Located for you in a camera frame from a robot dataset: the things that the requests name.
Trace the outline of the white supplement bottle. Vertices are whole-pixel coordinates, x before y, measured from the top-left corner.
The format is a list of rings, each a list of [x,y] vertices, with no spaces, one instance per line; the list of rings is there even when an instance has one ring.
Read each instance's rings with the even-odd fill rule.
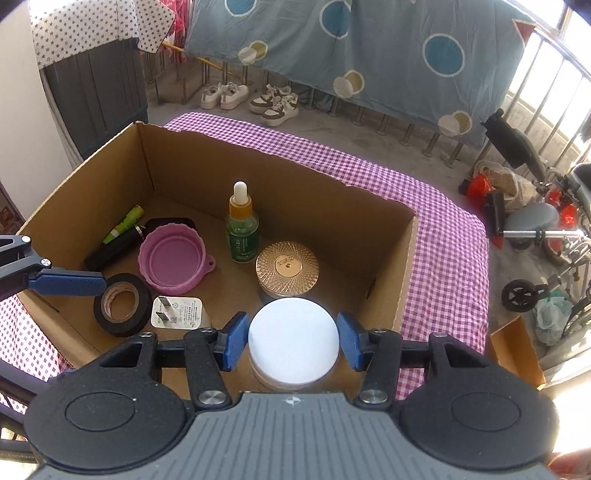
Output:
[[[332,371],[339,358],[339,332],[324,307],[304,298],[277,299],[249,325],[253,375],[271,390],[310,387]]]

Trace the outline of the white power adapter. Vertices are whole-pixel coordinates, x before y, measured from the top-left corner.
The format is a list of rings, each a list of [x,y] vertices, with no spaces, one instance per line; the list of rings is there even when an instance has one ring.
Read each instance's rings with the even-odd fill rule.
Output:
[[[156,329],[197,330],[211,327],[204,304],[197,297],[157,296],[152,302],[150,324]]]

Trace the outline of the black tape roll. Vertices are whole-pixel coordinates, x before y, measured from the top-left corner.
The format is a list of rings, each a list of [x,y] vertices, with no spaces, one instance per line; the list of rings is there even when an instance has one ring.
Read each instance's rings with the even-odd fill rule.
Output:
[[[105,291],[93,302],[98,325],[115,337],[129,337],[140,332],[150,316],[152,297],[136,275],[121,273],[107,279]]]

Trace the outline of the gold lid jar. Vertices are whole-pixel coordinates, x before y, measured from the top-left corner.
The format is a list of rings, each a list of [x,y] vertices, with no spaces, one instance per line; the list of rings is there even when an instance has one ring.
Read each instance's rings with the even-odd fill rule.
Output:
[[[267,246],[256,257],[256,278],[273,299],[301,297],[314,289],[320,264],[311,249],[294,241]]]

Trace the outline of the pink collapsible cup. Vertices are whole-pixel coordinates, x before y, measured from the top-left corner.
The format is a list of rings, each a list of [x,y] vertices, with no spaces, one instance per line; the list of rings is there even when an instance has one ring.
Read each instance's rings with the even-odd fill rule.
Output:
[[[198,233],[177,223],[159,226],[149,233],[139,248],[137,261],[143,279],[159,293],[171,296],[188,293],[216,267]]]

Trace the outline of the green dropper bottle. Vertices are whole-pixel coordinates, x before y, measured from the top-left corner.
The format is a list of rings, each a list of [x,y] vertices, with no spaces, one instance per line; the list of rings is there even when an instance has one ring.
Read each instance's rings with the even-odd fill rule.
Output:
[[[226,234],[230,257],[237,263],[249,263],[259,253],[259,219],[254,213],[249,188],[235,182],[228,200]]]

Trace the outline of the pink checkered tablecloth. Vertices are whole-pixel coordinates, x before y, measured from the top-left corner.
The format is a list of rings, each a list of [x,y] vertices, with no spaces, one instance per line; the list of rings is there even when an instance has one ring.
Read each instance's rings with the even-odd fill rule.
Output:
[[[339,150],[226,117],[189,113],[162,128],[197,132],[287,158],[411,209],[418,231],[403,324],[397,331],[416,341],[448,333],[477,351],[484,350],[489,243],[481,221],[439,190]]]

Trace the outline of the brown cardboard box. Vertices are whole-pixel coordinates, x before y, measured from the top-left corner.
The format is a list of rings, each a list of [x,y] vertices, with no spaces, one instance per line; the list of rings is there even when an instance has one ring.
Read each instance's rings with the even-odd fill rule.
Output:
[[[318,258],[311,299],[329,313],[354,314],[368,329],[401,329],[418,231],[411,209],[287,158],[197,132],[128,126],[56,188],[22,231],[56,266],[79,270],[134,206],[147,218],[190,218],[216,263],[193,295],[221,327],[263,304],[253,265],[229,254],[225,220],[238,181],[249,187],[261,245],[296,241]]]

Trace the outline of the small cardboard box on floor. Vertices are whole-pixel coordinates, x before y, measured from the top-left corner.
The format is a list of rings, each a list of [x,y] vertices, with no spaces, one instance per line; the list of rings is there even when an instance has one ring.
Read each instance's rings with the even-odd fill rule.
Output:
[[[545,375],[521,316],[489,335],[486,353],[491,360],[534,388],[541,390],[545,387]]]

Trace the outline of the dark grey storage cabinet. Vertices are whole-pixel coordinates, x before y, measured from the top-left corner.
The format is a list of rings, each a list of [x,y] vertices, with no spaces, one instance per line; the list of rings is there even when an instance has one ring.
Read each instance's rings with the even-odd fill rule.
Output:
[[[82,159],[128,125],[148,121],[135,38],[115,40],[42,69],[59,119]]]

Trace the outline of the brown white sneaker right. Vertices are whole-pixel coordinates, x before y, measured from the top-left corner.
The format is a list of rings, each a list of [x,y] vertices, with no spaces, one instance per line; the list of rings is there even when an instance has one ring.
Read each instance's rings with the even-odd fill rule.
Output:
[[[281,97],[273,107],[266,109],[262,115],[262,122],[269,127],[279,127],[287,120],[296,118],[299,111],[298,96],[291,93]]]

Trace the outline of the brown white sneaker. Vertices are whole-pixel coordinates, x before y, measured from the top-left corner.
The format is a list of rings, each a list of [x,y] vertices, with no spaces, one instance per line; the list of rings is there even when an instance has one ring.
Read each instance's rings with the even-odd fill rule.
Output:
[[[269,127],[279,127],[287,120],[296,118],[299,111],[298,96],[291,93],[281,97],[273,107],[266,109],[262,115],[262,122]]]
[[[249,102],[249,110],[256,115],[263,115],[266,110],[276,105],[284,96],[293,92],[290,86],[276,87],[267,85],[266,92]]]

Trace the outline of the brown white sneaker left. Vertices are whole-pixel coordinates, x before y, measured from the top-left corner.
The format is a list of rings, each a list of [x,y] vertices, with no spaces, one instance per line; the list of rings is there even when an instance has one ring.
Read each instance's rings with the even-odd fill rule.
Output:
[[[284,96],[293,92],[290,86],[276,87],[267,85],[266,92],[249,102],[249,110],[256,115],[263,115],[266,110],[276,105]]]

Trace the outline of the white polka dot cloth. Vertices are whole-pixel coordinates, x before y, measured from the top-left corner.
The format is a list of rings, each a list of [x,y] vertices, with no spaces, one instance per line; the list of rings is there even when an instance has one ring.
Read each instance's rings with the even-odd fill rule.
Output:
[[[61,0],[27,3],[39,69],[114,41],[132,39],[155,53],[176,14],[154,0]]]

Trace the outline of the wheelchair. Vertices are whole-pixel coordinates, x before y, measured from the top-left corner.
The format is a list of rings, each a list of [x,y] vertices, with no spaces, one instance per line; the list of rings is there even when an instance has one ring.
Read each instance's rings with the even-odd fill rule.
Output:
[[[482,123],[486,136],[512,169],[527,167],[542,199],[506,214],[502,192],[494,190],[482,207],[485,226],[489,238],[506,240],[517,250],[542,248],[559,268],[541,284],[515,279],[501,292],[506,309],[539,317],[551,345],[590,323],[590,165],[578,164],[565,174],[547,166],[504,115],[499,109]]]

